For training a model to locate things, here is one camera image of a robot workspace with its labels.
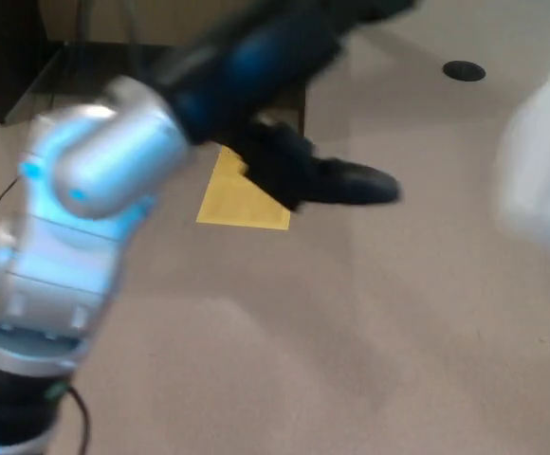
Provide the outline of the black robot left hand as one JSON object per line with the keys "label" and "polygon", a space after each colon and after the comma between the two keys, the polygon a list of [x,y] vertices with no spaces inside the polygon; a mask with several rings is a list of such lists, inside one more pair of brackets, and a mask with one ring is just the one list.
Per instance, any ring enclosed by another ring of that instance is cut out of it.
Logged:
{"label": "black robot left hand", "polygon": [[306,87],[366,23],[413,9],[413,1],[257,1],[166,55],[154,87],[193,145],[227,146],[244,176],[282,206],[388,205],[401,197],[391,175],[350,161],[319,158],[314,145],[258,113],[289,89]]}

